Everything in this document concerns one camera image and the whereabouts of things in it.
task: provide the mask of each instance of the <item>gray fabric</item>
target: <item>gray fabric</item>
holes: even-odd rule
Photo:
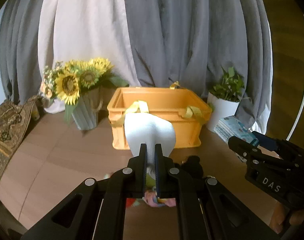
[[[0,71],[6,97],[24,104],[38,93],[38,29],[43,0],[9,0],[0,26]]]
[[[269,94],[262,0],[125,0],[125,6],[143,86],[167,87],[178,80],[207,97],[222,77],[221,66],[234,66],[246,85],[236,116],[248,128],[253,125]]]

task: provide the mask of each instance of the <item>silver screw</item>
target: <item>silver screw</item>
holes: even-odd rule
[[[124,174],[131,174],[132,173],[132,169],[131,168],[124,168],[123,169],[123,173]]]
[[[170,168],[170,173],[171,174],[178,174],[180,170],[178,168]]]
[[[87,186],[92,186],[94,184],[94,179],[87,179],[84,184],[87,185]]]
[[[209,178],[207,179],[207,183],[209,185],[215,186],[217,184],[217,180],[215,178]]]

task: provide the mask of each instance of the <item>flower bouquet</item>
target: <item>flower bouquet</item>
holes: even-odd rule
[[[111,72],[112,68],[105,58],[70,60],[65,65],[56,62],[54,69],[44,68],[40,94],[49,100],[49,105],[55,98],[64,101],[66,122],[72,116],[80,130],[93,129],[103,104],[100,88],[128,85]]]

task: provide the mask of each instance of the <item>wooden tabletop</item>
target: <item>wooden tabletop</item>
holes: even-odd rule
[[[205,175],[215,176],[265,223],[275,200],[245,180],[246,164],[239,161],[216,134],[203,127],[201,146],[175,149],[170,157],[181,163],[198,155]],[[103,179],[127,166],[130,151],[112,147],[112,130],[104,118],[94,130],[79,131],[64,123],[63,113],[46,114],[27,135],[0,181],[0,200],[27,229],[49,212],[84,179]],[[124,239],[178,239],[175,208],[128,208]]]

